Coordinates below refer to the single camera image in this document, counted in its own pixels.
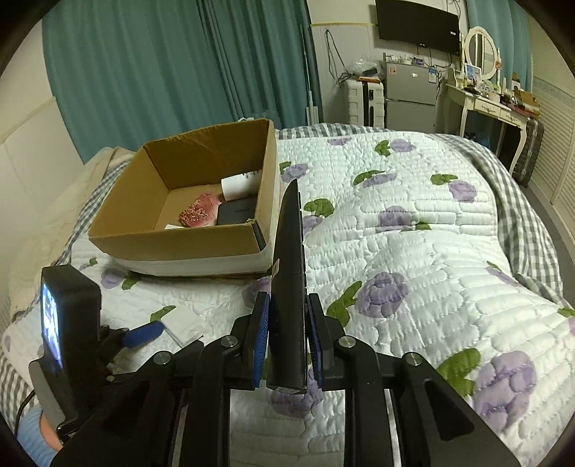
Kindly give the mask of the black remote control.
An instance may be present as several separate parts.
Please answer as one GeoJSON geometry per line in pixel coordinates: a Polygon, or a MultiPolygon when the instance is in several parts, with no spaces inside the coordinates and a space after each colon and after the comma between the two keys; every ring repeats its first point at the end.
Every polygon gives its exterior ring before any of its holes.
{"type": "Polygon", "coordinates": [[[305,261],[298,183],[286,187],[272,267],[267,386],[297,394],[307,389],[305,261]]]}

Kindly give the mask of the pink rose wallet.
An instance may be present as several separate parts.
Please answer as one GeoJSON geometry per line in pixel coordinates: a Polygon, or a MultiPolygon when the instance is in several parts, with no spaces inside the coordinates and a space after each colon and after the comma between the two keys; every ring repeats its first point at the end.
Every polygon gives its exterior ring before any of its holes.
{"type": "Polygon", "coordinates": [[[180,212],[178,216],[179,224],[185,228],[214,226],[219,205],[221,205],[221,200],[218,195],[201,194],[180,212]]]}

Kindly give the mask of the dark grey charger block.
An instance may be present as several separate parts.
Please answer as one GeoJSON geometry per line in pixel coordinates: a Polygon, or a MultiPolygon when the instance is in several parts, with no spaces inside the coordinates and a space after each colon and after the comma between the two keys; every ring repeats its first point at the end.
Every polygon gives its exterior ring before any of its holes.
{"type": "Polygon", "coordinates": [[[256,202],[257,198],[255,196],[223,202],[218,206],[216,225],[245,224],[254,218],[254,214],[256,214],[256,202]]]}

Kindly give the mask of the white bottle red band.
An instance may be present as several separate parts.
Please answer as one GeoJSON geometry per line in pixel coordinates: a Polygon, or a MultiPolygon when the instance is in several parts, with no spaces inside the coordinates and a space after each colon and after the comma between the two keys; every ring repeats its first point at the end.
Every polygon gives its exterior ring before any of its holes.
{"type": "Polygon", "coordinates": [[[248,198],[259,191],[262,171],[249,171],[223,178],[220,181],[222,195],[226,202],[248,198]]]}

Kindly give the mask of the small white adapter cube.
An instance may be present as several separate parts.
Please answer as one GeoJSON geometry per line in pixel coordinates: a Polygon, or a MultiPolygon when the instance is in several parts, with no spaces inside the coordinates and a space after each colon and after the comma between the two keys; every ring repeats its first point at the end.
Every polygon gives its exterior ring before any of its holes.
{"type": "Polygon", "coordinates": [[[205,320],[190,309],[177,306],[160,318],[167,333],[184,348],[205,334],[205,320]]]}

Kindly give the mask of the smartphone with lit screen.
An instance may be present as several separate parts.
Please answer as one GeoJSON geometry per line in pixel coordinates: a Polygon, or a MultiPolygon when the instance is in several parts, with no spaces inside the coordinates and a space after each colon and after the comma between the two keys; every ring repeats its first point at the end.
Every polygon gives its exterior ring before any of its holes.
{"type": "Polygon", "coordinates": [[[100,309],[100,287],[77,268],[56,265],[42,269],[43,355],[28,369],[41,408],[63,440],[79,429],[101,399],[96,363],[100,309]]]}

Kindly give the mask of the brown cardboard box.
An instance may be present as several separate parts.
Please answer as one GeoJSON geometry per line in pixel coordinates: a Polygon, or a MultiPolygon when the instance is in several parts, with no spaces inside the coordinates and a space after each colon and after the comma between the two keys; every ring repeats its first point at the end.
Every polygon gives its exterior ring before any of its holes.
{"type": "Polygon", "coordinates": [[[279,202],[273,123],[213,125],[146,142],[100,207],[89,240],[148,275],[266,272],[279,202]]]}

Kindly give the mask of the green curtain left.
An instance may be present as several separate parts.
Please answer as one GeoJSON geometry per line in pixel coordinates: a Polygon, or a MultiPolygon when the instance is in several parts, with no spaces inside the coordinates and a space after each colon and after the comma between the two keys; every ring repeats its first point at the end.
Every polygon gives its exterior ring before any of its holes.
{"type": "Polygon", "coordinates": [[[47,74],[83,161],[242,118],[306,122],[303,1],[61,1],[42,21],[47,74]]]}

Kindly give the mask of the green curtain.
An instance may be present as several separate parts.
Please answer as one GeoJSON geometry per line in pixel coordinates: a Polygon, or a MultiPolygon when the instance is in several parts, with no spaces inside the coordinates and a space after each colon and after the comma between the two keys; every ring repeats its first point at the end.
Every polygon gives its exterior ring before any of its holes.
{"type": "Polygon", "coordinates": [[[516,73],[523,89],[532,90],[532,49],[526,11],[514,0],[467,0],[470,27],[480,26],[500,49],[502,76],[516,73]]]}
{"type": "Polygon", "coordinates": [[[42,21],[47,74],[83,161],[242,118],[306,122],[303,1],[61,1],[42,21]]]}

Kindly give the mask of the white louvred wardrobe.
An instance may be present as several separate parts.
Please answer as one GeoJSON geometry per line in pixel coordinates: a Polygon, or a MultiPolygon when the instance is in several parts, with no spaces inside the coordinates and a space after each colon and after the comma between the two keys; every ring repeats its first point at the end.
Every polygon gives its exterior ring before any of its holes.
{"type": "Polygon", "coordinates": [[[537,77],[532,89],[545,132],[531,180],[574,235],[574,97],[537,77]]]}

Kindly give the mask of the white dressing table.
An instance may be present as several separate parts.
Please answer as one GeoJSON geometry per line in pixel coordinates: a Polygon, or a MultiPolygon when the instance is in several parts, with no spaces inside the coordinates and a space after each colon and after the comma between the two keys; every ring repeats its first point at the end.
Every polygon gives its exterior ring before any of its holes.
{"type": "Polygon", "coordinates": [[[519,142],[517,142],[516,151],[509,166],[509,173],[513,175],[527,143],[528,124],[530,122],[535,124],[536,120],[507,105],[480,97],[478,94],[466,92],[463,88],[445,85],[445,102],[443,102],[441,110],[442,131],[463,137],[470,114],[489,118],[490,121],[498,122],[500,125],[495,151],[497,156],[501,154],[506,130],[516,128],[519,131],[519,142]]]}

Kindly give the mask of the white suitcase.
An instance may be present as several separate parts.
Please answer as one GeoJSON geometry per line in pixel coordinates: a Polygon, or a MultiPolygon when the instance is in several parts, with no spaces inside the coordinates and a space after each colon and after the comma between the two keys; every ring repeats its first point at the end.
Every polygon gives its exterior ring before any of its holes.
{"type": "Polygon", "coordinates": [[[385,127],[385,92],[381,82],[347,80],[344,88],[350,125],[385,127]]]}

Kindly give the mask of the grey mini fridge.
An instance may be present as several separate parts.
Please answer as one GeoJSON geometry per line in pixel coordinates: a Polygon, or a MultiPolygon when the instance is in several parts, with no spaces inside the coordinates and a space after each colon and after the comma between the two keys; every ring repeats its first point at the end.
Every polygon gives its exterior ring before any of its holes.
{"type": "Polygon", "coordinates": [[[433,132],[440,74],[433,67],[387,63],[386,126],[393,130],[433,132]]]}

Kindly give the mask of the green curtain right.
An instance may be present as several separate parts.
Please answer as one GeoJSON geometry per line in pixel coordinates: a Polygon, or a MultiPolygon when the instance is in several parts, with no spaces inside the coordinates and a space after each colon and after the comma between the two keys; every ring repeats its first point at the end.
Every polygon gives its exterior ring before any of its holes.
{"type": "Polygon", "coordinates": [[[532,49],[526,11],[514,0],[467,0],[470,27],[480,26],[500,49],[502,76],[516,73],[523,89],[532,90],[532,49]]]}

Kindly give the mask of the black wall television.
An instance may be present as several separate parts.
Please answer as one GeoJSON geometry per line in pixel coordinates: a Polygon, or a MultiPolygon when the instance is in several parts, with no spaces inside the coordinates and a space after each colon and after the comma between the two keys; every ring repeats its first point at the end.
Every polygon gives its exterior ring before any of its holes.
{"type": "Polygon", "coordinates": [[[460,55],[457,15],[410,1],[377,0],[375,8],[381,40],[460,55]]]}

